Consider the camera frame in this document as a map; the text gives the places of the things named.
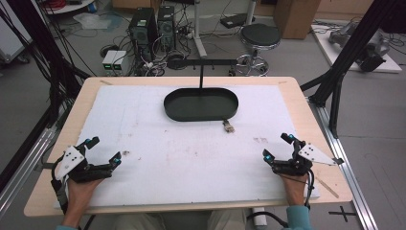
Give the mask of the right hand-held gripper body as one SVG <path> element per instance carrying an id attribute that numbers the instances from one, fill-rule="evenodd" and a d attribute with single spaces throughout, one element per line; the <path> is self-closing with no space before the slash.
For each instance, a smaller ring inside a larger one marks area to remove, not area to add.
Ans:
<path id="1" fill-rule="evenodd" d="M 293 152 L 287 161 L 271 159 L 271 169 L 276 174 L 303 176 L 314 163 L 338 166 L 344 163 L 342 158 L 328 157 L 312 144 L 293 143 Z"/>

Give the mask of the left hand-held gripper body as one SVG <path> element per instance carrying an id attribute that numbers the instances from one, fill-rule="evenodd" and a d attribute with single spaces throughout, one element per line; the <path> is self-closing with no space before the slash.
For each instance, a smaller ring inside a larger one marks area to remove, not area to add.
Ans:
<path id="1" fill-rule="evenodd" d="M 92 165 L 85 157 L 86 147 L 69 146 L 63 152 L 61 165 L 55 175 L 56 180 L 61 180 L 66 175 L 76 183 L 85 183 L 111 177 L 113 167 L 111 164 Z"/>

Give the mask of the person's left hand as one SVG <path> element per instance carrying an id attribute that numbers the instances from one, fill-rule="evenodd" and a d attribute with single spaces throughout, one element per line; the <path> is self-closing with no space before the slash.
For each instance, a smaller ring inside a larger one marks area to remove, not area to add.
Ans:
<path id="1" fill-rule="evenodd" d="M 83 213 L 92 198 L 95 189 L 102 183 L 102 179 L 77 183 L 72 179 L 68 180 L 68 212 Z"/>

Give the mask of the person's right hand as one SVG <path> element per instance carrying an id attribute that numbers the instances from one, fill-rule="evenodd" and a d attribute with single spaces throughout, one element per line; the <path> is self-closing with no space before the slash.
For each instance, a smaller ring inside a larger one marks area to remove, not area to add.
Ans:
<path id="1" fill-rule="evenodd" d="M 308 175 L 293 176 L 281 174 L 282 183 L 285 189 L 286 200 L 290 206 L 305 205 L 305 184 Z"/>

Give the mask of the thin wooden stick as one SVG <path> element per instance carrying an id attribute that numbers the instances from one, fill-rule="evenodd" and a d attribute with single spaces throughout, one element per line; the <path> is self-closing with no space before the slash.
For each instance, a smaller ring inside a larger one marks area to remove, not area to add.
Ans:
<path id="1" fill-rule="evenodd" d="M 328 184 L 323 181 L 321 178 L 316 176 L 316 179 L 319 181 L 319 183 L 326 189 L 328 190 L 334 197 L 339 198 L 339 195 L 331 188 L 328 186 Z"/>

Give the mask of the white power strip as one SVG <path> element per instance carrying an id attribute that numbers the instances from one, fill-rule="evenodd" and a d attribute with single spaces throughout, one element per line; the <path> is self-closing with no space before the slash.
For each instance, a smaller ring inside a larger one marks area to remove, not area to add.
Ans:
<path id="1" fill-rule="evenodd" d="M 253 217 L 253 223 L 256 230 L 265 230 L 267 228 L 267 220 L 263 212 L 263 207 L 256 207 L 252 209 L 252 213 L 255 214 Z"/>

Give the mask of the person's leg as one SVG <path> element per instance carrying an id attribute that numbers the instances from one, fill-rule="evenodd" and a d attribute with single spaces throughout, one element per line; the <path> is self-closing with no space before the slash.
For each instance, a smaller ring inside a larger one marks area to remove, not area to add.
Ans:
<path id="1" fill-rule="evenodd" d="M 207 230 L 245 230 L 246 213 L 244 209 L 212 211 Z"/>
<path id="2" fill-rule="evenodd" d="M 178 218 L 140 213 L 120 215 L 112 230 L 190 230 L 190 227 Z"/>

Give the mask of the person's right leg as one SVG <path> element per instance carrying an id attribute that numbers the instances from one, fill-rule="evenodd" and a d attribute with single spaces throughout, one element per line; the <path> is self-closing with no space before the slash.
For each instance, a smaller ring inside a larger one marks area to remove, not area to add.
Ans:
<path id="1" fill-rule="evenodd" d="M 207 230 L 245 230 L 246 213 L 244 209 L 212 211 Z"/>

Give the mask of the white power supply unit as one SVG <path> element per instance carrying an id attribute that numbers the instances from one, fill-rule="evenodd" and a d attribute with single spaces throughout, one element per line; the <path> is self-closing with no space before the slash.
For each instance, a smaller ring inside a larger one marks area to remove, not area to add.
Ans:
<path id="1" fill-rule="evenodd" d="M 102 66 L 103 66 L 103 69 L 104 69 L 105 74 L 106 74 L 107 76 L 112 76 L 112 75 L 114 74 L 114 71 L 113 71 L 113 62 L 114 62 L 114 60 L 115 60 L 116 54 L 117 54 L 116 51 L 109 50 L 109 51 L 106 53 L 106 55 L 105 55 L 105 57 L 104 57 L 104 59 L 103 59 L 103 61 L 102 61 Z"/>
<path id="2" fill-rule="evenodd" d="M 112 61 L 113 73 L 115 76 L 124 76 L 128 70 L 127 51 L 117 51 Z"/>

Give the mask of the black stand with oval tray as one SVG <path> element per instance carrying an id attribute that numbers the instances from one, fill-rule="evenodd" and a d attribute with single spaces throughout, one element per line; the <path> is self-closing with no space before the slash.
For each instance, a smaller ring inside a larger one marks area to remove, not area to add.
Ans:
<path id="1" fill-rule="evenodd" d="M 238 109 L 238 97 L 229 89 L 204 87 L 204 67 L 206 65 L 235 66 L 235 59 L 175 59 L 169 65 L 199 66 L 200 77 L 197 88 L 178 88 L 164 99 L 164 109 L 168 117 L 177 122 L 222 121 L 232 118 Z"/>

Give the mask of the black round stool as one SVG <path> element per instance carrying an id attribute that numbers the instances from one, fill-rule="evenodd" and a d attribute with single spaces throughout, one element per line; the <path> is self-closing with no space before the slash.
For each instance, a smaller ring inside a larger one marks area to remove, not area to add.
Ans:
<path id="1" fill-rule="evenodd" d="M 237 71 L 244 76 L 266 76 L 269 64 L 259 56 L 259 52 L 269 51 L 280 45 L 279 30 L 260 23 L 251 24 L 241 29 L 240 39 L 251 49 L 251 53 L 237 58 Z"/>

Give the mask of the brown cardboard box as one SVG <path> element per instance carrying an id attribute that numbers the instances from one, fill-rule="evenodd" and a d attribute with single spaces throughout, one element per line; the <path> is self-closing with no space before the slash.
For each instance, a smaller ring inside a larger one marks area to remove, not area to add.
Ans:
<path id="1" fill-rule="evenodd" d="M 273 19 L 284 39 L 305 39 L 321 0 L 278 0 Z"/>

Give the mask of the black flat device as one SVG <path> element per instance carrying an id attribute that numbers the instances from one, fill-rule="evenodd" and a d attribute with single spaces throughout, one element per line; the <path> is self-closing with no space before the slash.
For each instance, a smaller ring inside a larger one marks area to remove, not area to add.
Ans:
<path id="1" fill-rule="evenodd" d="M 240 27 L 246 24 L 247 14 L 246 13 L 239 13 L 232 16 L 226 16 L 221 18 L 219 22 L 226 27 L 227 29 Z"/>

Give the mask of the aluminium rail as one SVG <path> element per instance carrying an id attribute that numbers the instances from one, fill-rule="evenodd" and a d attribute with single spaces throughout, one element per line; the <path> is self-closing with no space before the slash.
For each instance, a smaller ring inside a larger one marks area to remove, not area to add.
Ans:
<path id="1" fill-rule="evenodd" d="M 362 190 L 358 184 L 356 176 L 350 165 L 350 161 L 347 158 L 345 150 L 338 138 L 335 138 L 333 132 L 329 129 L 329 114 L 324 107 L 318 107 L 315 104 L 308 102 L 316 120 L 319 123 L 319 126 L 324 133 L 324 136 L 327 140 L 327 144 L 332 151 L 332 154 L 336 158 L 341 158 L 344 160 L 342 164 L 339 165 L 341 172 L 346 179 L 351 193 L 352 200 L 351 203 L 354 206 L 356 216 L 358 217 L 360 224 L 363 230 L 378 230 L 375 219 L 372 215 L 371 209 L 365 199 Z"/>
<path id="2" fill-rule="evenodd" d="M 9 210 L 12 202 L 28 180 L 41 156 L 51 146 L 56 134 L 56 127 L 45 127 L 39 134 L 36 134 L 34 138 L 29 140 L 27 146 L 22 147 L 22 160 L 17 164 L 16 168 L 11 170 L 10 180 L 0 191 L 0 220 Z"/>

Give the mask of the black metal frame strut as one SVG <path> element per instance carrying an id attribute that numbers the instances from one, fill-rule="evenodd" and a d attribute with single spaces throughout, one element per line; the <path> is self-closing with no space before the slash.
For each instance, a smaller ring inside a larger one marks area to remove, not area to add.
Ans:
<path id="1" fill-rule="evenodd" d="M 363 49 L 367 47 L 368 42 L 380 25 L 395 10 L 395 7 L 402 2 L 406 2 L 406 0 L 373 0 L 354 34 L 350 37 L 332 66 L 320 77 L 300 86 L 302 91 L 318 86 L 316 92 L 309 97 L 310 102 L 318 107 L 325 107 L 327 99 L 332 96 L 328 127 L 335 138 L 338 138 L 337 120 L 344 76 L 361 55 Z"/>
<path id="2" fill-rule="evenodd" d="M 48 109 L 49 124 L 59 118 L 59 108 L 63 103 L 75 100 L 81 90 L 79 79 L 86 80 L 90 75 L 69 61 L 57 47 L 46 23 L 31 0 L 6 0 L 23 28 L 33 40 L 20 33 L 8 14 L 0 8 L 0 17 L 28 50 L 45 78 L 50 84 Z"/>

